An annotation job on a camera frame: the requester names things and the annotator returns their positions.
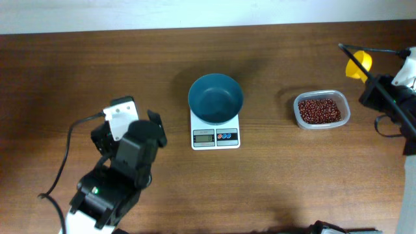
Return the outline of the clear container of red beans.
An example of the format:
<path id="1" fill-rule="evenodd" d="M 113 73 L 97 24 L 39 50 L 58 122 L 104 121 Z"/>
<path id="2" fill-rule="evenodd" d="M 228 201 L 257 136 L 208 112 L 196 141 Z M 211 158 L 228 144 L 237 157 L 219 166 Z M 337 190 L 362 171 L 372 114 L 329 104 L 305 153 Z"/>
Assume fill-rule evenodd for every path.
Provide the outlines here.
<path id="1" fill-rule="evenodd" d="M 294 115 L 302 129 L 340 127 L 350 119 L 345 96 L 336 90 L 318 90 L 300 94 L 293 103 Z"/>

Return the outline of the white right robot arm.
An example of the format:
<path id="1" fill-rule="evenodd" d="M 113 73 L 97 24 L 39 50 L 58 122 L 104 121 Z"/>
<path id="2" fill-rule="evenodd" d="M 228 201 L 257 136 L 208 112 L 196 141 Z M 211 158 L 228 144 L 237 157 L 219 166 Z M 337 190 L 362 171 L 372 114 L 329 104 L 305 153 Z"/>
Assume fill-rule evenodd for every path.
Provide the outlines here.
<path id="1" fill-rule="evenodd" d="M 374 128 L 378 129 L 381 118 L 388 117 L 400 126 L 400 134 L 394 137 L 406 139 L 403 151 L 406 156 L 404 195 L 396 232 L 415 233 L 415 48 L 395 51 L 346 44 L 338 46 L 349 58 L 346 76 L 360 79 L 365 84 L 359 102 L 382 113 L 375 119 Z M 369 52 L 392 53 L 404 63 L 395 76 L 373 76 L 370 74 L 372 59 Z"/>

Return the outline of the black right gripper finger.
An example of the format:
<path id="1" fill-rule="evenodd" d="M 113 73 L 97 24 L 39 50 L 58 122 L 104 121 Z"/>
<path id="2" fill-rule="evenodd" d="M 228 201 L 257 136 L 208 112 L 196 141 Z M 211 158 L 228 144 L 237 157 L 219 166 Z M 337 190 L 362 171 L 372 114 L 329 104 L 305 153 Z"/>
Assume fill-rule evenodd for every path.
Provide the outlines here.
<path id="1" fill-rule="evenodd" d="M 392 53 L 392 54 L 399 54 L 400 51 L 395 51 L 391 49 L 376 49 L 376 48 L 369 48 L 369 47 L 361 47 L 356 45 L 343 45 L 346 49 L 355 49 L 361 51 L 370 51 L 370 52 L 381 52 L 381 53 Z"/>
<path id="2" fill-rule="evenodd" d="M 364 65 L 362 65 L 362 62 L 360 62 L 351 52 L 351 49 L 346 49 L 343 47 L 343 45 L 345 44 L 339 44 L 339 48 L 345 53 L 345 55 L 350 59 L 350 61 L 353 62 L 353 64 L 357 67 L 358 71 L 361 72 L 361 74 L 363 74 L 367 80 L 365 81 L 365 83 L 369 80 L 370 82 L 372 82 L 374 85 L 377 86 L 377 88 L 380 89 L 380 91 L 385 94 L 386 98 L 390 98 L 385 91 L 380 87 L 380 85 L 375 81 L 375 78 L 377 76 L 372 75 L 368 69 L 366 69 L 364 67 Z M 415 138 L 415 120 L 409 120 L 405 114 L 400 110 L 400 108 L 398 106 L 396 106 L 395 103 L 391 103 L 393 108 L 397 111 L 397 113 L 400 115 L 401 120 L 392 120 L 392 122 L 399 124 L 400 125 L 400 132 L 401 135 L 406 137 L 406 138 Z"/>

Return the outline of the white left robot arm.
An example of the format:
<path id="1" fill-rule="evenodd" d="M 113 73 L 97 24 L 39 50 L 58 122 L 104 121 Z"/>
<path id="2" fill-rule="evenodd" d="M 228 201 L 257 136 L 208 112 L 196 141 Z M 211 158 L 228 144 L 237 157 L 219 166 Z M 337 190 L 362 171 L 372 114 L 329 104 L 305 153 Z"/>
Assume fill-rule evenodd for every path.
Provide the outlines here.
<path id="1" fill-rule="evenodd" d="M 91 132 L 101 158 L 78 182 L 61 233 L 122 233 L 118 224 L 150 186 L 151 165 L 167 145 L 160 115 L 148 117 L 127 124 L 119 141 L 107 122 Z"/>

